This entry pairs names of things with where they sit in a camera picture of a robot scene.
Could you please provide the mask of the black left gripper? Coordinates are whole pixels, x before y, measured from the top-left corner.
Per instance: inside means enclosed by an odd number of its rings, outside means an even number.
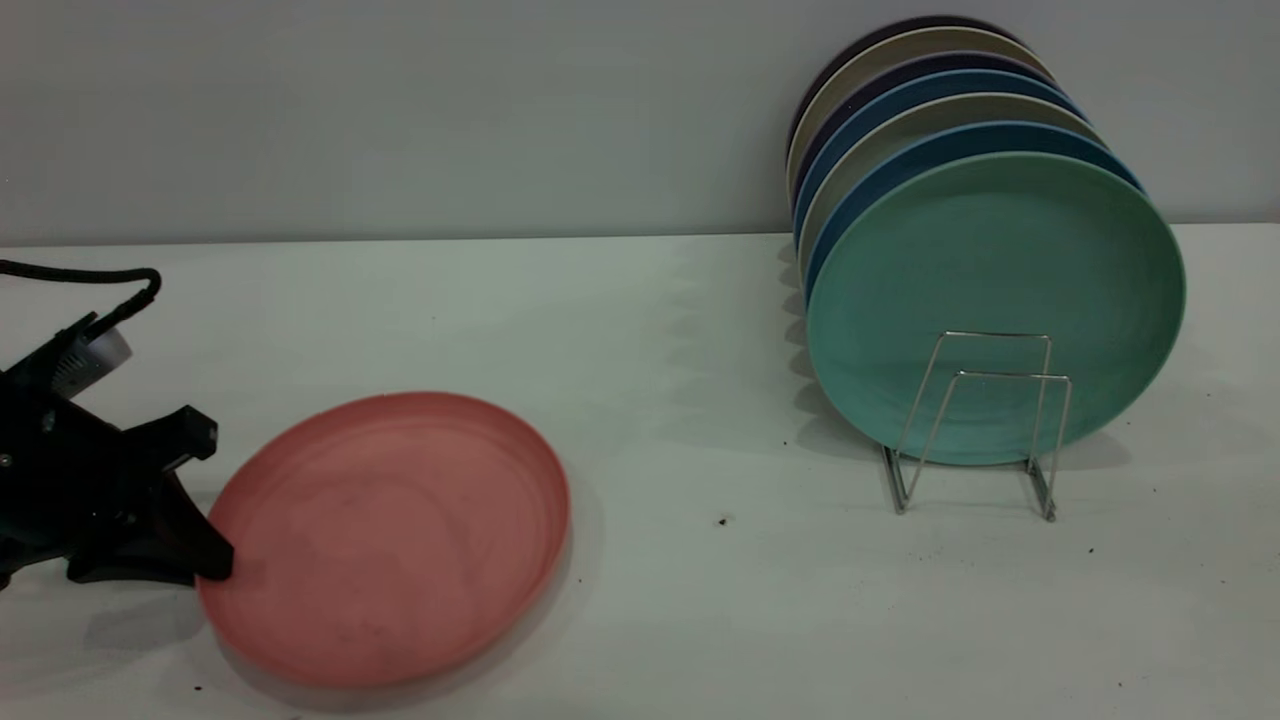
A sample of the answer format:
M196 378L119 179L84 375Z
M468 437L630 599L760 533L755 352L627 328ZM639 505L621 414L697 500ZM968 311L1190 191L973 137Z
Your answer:
M192 406L123 430L143 468L163 473L105 509L120 432L72 398L132 355L124 340L49 343L3 372L3 585L67 559L67 579L192 587L230 578L234 548L175 470L218 451L219 425Z

